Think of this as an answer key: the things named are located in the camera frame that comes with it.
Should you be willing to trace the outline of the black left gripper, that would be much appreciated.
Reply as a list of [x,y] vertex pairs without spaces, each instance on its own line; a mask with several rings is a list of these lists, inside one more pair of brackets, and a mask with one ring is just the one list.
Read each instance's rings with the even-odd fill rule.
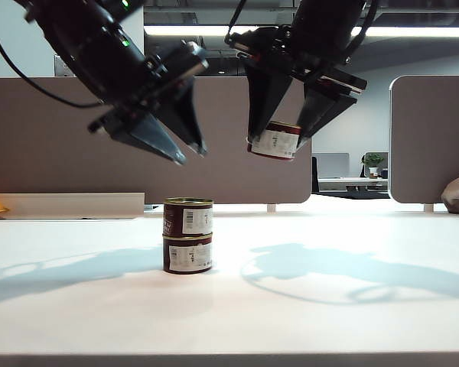
[[182,165],[186,157],[164,130],[169,128],[186,146],[205,156],[207,147],[193,95],[194,77],[207,67],[206,51],[193,41],[168,48],[151,69],[152,81],[92,122],[89,131],[104,129],[112,140]]

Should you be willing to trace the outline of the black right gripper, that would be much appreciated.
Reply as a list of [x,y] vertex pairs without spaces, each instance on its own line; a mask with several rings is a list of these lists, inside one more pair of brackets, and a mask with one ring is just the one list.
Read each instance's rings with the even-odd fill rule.
[[243,33],[229,32],[225,42],[247,62],[249,85],[248,141],[267,128],[292,77],[304,84],[304,104],[298,117],[298,148],[326,124],[356,103],[367,81],[337,67],[349,62],[362,43],[366,29],[355,37],[350,28],[301,31],[295,26],[258,27]]

